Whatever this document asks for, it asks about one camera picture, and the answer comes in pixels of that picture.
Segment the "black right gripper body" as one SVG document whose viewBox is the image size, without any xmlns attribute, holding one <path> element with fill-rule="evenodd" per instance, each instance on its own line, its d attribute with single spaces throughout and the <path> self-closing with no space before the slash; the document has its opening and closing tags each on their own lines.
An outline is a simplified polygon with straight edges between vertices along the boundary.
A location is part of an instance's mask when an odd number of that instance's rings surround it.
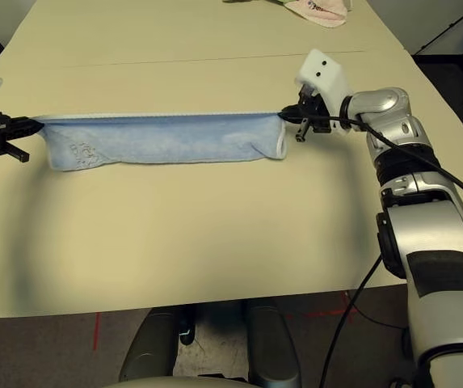
<svg viewBox="0 0 463 388">
<path fill-rule="evenodd" d="M 299 91 L 298 103 L 307 114 L 302 115 L 305 119 L 299 123 L 296 140 L 305 142 L 309 131 L 312 133 L 331 133 L 329 112 L 326 108 L 323 97 L 310 86 L 303 86 Z"/>
</svg>

